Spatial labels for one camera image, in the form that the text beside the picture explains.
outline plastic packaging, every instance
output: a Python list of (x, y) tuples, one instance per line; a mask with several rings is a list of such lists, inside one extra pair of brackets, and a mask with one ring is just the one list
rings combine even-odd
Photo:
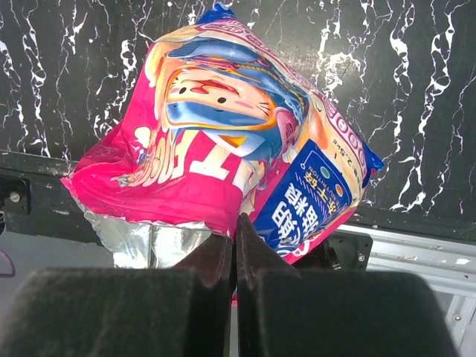
[[(63, 183), (122, 262), (137, 262), (140, 246), (138, 266), (150, 266), (144, 249), (167, 256), (207, 228), (232, 238), (246, 212), (293, 263), (352, 215), (382, 166), (325, 96), (218, 4), (152, 44), (125, 118)], [(142, 237), (138, 223), (149, 226)], [(171, 248), (158, 232), (179, 225), (201, 228)]]

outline black marble surface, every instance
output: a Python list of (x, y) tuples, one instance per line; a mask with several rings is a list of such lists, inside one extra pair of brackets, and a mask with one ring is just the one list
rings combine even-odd
[[(151, 42), (212, 5), (1, 0), (0, 149), (79, 160), (123, 117)], [(384, 159), (364, 208), (476, 222), (476, 0), (232, 5)]]

